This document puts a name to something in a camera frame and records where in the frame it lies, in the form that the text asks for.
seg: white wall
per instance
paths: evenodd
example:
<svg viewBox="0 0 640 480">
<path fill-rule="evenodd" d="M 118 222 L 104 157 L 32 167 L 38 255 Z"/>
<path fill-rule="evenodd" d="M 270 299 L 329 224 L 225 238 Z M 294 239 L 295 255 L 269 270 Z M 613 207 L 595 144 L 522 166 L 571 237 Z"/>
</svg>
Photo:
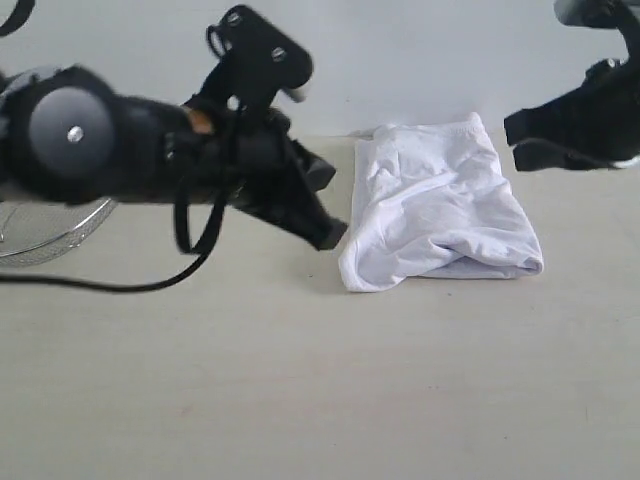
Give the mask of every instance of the white wall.
<svg viewBox="0 0 640 480">
<path fill-rule="evenodd" d="M 13 1 L 1 0 L 2 11 Z M 213 65 L 205 27 L 234 3 L 40 1 L 28 27 L 0 42 L 0 66 L 82 62 L 123 92 L 179 102 Z M 287 107 L 307 133 L 442 122 L 470 110 L 496 128 L 576 87 L 595 61 L 624 55 L 615 32 L 562 26 L 552 0 L 250 3 L 314 55 L 309 101 Z"/>
</svg>

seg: folded white cloth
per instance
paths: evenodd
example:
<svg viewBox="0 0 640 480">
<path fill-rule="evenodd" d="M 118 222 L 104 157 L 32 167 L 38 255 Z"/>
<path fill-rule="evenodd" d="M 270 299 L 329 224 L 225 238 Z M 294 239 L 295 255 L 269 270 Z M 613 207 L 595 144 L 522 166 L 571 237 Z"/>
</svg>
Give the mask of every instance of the folded white cloth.
<svg viewBox="0 0 640 480">
<path fill-rule="evenodd" d="M 543 266 L 477 114 L 382 127 L 358 142 L 351 239 L 340 258 L 347 289 L 379 292 L 416 276 L 511 279 Z"/>
</svg>

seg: metal wire basket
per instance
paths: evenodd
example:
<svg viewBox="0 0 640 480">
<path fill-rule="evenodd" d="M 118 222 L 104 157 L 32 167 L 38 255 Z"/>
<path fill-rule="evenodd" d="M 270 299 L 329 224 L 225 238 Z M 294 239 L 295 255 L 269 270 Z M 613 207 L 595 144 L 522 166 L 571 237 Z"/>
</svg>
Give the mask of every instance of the metal wire basket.
<svg viewBox="0 0 640 480">
<path fill-rule="evenodd" d="M 68 208 L 0 203 L 0 268 L 40 265 L 77 248 L 116 207 L 109 199 Z"/>
</svg>

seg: metal screw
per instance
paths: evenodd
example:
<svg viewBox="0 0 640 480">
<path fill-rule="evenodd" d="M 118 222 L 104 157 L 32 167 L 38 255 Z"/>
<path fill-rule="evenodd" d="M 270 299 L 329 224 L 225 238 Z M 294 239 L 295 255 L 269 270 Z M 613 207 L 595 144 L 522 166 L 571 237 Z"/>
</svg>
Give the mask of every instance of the metal screw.
<svg viewBox="0 0 640 480">
<path fill-rule="evenodd" d="M 240 25 L 240 22 L 242 22 L 242 17 L 239 14 L 237 14 L 236 12 L 233 12 L 232 14 L 229 15 L 229 18 L 227 19 L 227 22 L 232 27 L 236 27 L 236 26 Z"/>
<path fill-rule="evenodd" d="M 271 52 L 271 58 L 274 62 L 282 62 L 287 57 L 287 51 L 282 47 L 274 48 Z"/>
<path fill-rule="evenodd" d="M 69 130 L 69 133 L 67 133 L 67 140 L 69 140 L 70 143 L 78 143 L 83 138 L 84 130 L 82 130 L 82 128 L 78 126 L 71 128 L 71 130 Z"/>
</svg>

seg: white cloth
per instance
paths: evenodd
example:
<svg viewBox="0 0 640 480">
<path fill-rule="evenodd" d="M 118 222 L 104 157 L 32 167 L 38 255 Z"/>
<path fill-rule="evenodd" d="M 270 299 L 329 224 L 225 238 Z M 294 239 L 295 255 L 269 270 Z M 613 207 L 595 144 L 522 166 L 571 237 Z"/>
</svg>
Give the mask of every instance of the white cloth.
<svg viewBox="0 0 640 480">
<path fill-rule="evenodd" d="M 351 239 L 340 258 L 348 290 L 379 292 L 416 276 L 511 279 L 543 265 L 477 114 L 382 127 L 358 142 Z"/>
</svg>

